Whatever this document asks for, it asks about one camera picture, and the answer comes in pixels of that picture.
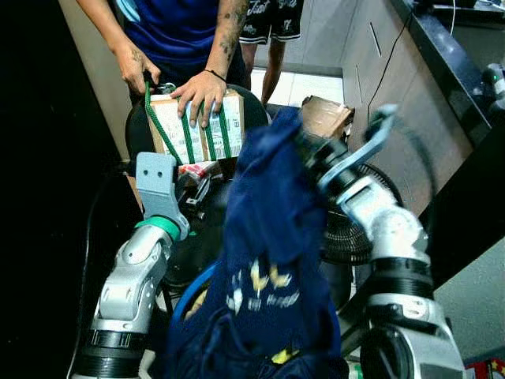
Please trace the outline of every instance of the floor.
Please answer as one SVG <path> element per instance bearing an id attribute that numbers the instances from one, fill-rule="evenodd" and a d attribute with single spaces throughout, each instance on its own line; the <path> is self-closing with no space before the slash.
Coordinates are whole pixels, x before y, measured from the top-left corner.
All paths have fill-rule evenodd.
<path id="1" fill-rule="evenodd" d="M 258 99 L 261 99 L 264 76 L 264 69 L 254 69 L 251 74 L 251 92 Z M 303 99 L 311 95 L 343 103 L 342 78 L 282 72 L 268 102 L 300 107 Z"/>

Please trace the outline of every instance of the tattooed arm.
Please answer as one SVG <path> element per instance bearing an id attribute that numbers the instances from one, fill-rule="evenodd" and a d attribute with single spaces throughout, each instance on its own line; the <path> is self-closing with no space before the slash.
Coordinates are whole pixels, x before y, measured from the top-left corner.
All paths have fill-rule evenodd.
<path id="1" fill-rule="evenodd" d="M 205 69 L 213 70 L 220 77 L 226 78 L 228 74 L 228 67 L 230 67 L 238 37 L 244 26 L 248 4 L 249 0 L 219 0 L 214 43 Z M 193 100 L 189 116 L 191 125 L 194 125 L 200 104 L 204 101 L 202 126 L 206 127 L 212 103 L 215 102 L 214 111 L 219 112 L 225 91 L 226 83 L 224 81 L 208 71 L 202 71 L 179 87 L 172 93 L 172 96 L 181 97 L 178 107 L 179 116 L 182 116 L 186 103 Z"/>
<path id="2" fill-rule="evenodd" d="M 77 0 L 80 7 L 95 24 L 118 60 L 123 80 L 135 92 L 145 92 L 143 72 L 151 73 L 157 84 L 160 71 L 145 54 L 133 44 L 116 21 L 107 0 Z"/>

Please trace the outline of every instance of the black wristband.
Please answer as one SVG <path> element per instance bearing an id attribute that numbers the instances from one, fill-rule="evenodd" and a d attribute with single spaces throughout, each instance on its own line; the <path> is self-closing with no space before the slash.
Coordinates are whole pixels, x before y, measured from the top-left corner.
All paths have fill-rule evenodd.
<path id="1" fill-rule="evenodd" d="M 221 75 L 219 75 L 218 73 L 216 73 L 213 69 L 204 69 L 204 71 L 211 73 L 212 75 L 214 75 L 215 77 L 218 77 L 219 79 L 221 79 L 222 81 L 224 81 L 226 83 L 226 79 L 224 77 L 222 77 Z"/>

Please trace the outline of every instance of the small cardboard box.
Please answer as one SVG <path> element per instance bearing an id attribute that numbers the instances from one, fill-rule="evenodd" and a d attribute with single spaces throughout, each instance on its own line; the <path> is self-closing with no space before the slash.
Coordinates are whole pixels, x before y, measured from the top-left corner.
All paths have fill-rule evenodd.
<path id="1" fill-rule="evenodd" d="M 226 138 L 223 138 L 221 129 L 223 121 L 226 123 L 230 157 L 238 156 L 244 140 L 244 100 L 236 91 L 229 89 L 223 97 L 224 120 L 220 121 L 219 116 L 212 112 L 208 127 L 202 129 L 200 127 L 202 118 L 200 112 L 196 125 L 189 126 L 193 159 L 190 159 L 189 144 L 187 144 L 183 127 L 183 122 L 187 122 L 186 125 L 189 124 L 191 102 L 186 104 L 185 114 L 182 118 L 177 115 L 178 101 L 170 98 L 170 95 L 151 96 L 151 107 L 183 164 L 226 158 Z M 151 118 L 149 118 L 149 127 L 156 152 L 170 154 Z M 214 154 L 212 154 L 211 145 L 214 147 Z"/>
<path id="2" fill-rule="evenodd" d="M 325 138 L 340 138 L 344 128 L 353 121 L 354 109 L 344 104 L 310 96 L 301 106 L 306 132 Z"/>

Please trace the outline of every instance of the printed shorts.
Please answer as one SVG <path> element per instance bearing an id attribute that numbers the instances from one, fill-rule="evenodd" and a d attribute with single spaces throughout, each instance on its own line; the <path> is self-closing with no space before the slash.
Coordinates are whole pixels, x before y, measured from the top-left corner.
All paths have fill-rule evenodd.
<path id="1" fill-rule="evenodd" d="M 268 37 L 285 42 L 300 38 L 303 0 L 249 0 L 241 43 L 266 44 Z"/>

